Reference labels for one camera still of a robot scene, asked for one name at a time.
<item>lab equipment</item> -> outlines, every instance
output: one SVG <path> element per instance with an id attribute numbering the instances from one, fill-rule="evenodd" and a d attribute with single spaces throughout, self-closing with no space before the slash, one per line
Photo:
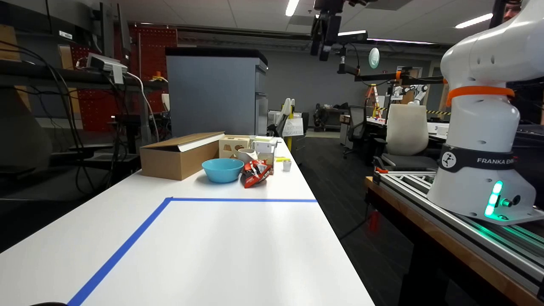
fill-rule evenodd
<path id="1" fill-rule="evenodd" d="M 544 75 L 544 2 L 530 0 L 508 22 L 469 36 L 441 58 L 452 118 L 428 199 L 496 225 L 542 220 L 535 189 L 515 170 L 511 153 L 520 114 L 506 82 Z"/>
<path id="2" fill-rule="evenodd" d="M 254 50 L 168 48 L 171 135 L 266 135 L 266 63 Z"/>

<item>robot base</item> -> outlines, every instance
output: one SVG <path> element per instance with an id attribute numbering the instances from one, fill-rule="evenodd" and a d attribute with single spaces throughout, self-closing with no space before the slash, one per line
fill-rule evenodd
<path id="1" fill-rule="evenodd" d="M 494 225 L 518 225 L 544 220 L 533 208 L 535 189 L 515 170 L 438 169 L 428 191 L 436 206 Z"/>

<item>workbench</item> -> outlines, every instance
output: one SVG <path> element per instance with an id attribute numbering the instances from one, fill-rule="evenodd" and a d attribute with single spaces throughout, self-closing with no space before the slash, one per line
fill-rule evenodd
<path id="1" fill-rule="evenodd" d="M 475 223 L 414 201 L 424 192 L 407 198 L 382 181 L 365 179 L 367 203 L 413 242 L 399 305 L 441 305 L 450 279 L 482 305 L 544 305 L 542 223 L 523 228 Z"/>
<path id="2" fill-rule="evenodd" d="M 277 157 L 292 158 L 283 141 Z M 0 254 L 0 305 L 373 305 L 295 164 L 254 189 L 134 174 Z"/>

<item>ceiling light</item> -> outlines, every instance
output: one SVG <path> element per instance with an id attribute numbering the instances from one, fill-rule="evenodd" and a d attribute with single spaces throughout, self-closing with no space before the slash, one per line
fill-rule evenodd
<path id="1" fill-rule="evenodd" d="M 299 5 L 299 0 L 288 0 L 287 9 L 285 9 L 287 17 L 290 17 L 294 14 L 295 5 Z"/>
<path id="2" fill-rule="evenodd" d="M 345 33 L 338 33 L 338 36 L 358 36 L 358 34 L 367 34 L 367 31 L 345 31 Z"/>
<path id="3" fill-rule="evenodd" d="M 368 41 L 390 43 L 390 45 L 433 45 L 430 41 L 377 39 L 377 38 L 368 38 Z"/>
<path id="4" fill-rule="evenodd" d="M 492 14 L 484 14 L 484 16 L 479 16 L 479 17 L 475 17 L 475 19 L 470 19 L 470 21 L 465 21 L 465 22 L 457 24 L 455 29 L 472 28 L 472 26 L 475 26 L 475 24 L 491 21 L 491 17 L 492 17 Z"/>

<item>blue bowl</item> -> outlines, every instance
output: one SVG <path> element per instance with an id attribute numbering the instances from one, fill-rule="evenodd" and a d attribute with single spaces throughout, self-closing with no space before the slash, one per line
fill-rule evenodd
<path id="1" fill-rule="evenodd" d="M 227 184 L 237 181 L 243 164 L 232 158 L 205 160 L 202 169 L 205 177 L 214 184 Z"/>

